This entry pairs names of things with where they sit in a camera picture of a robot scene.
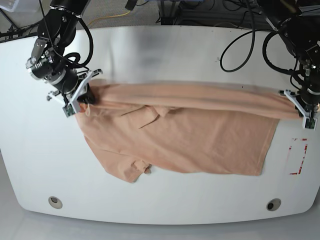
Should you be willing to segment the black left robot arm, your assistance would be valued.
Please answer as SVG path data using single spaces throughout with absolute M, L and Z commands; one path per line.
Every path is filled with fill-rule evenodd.
M 313 111 L 320 103 L 320 17 L 304 15 L 297 0 L 258 0 L 256 4 L 272 28 L 262 45 L 265 63 L 295 80 L 298 105 Z M 270 62 L 267 46 L 276 35 L 295 58 L 299 69 L 284 69 Z

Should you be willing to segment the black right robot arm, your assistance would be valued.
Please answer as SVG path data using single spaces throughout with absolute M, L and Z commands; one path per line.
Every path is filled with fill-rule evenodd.
M 55 87 L 65 104 L 83 80 L 77 69 L 86 69 L 94 53 L 93 37 L 82 19 L 89 3 L 88 0 L 51 1 L 48 13 L 42 15 L 31 57 L 26 62 L 29 74 Z M 65 54 L 65 48 L 76 36 L 77 24 L 83 27 L 89 40 L 89 53 L 84 62 L 80 62 L 78 52 Z

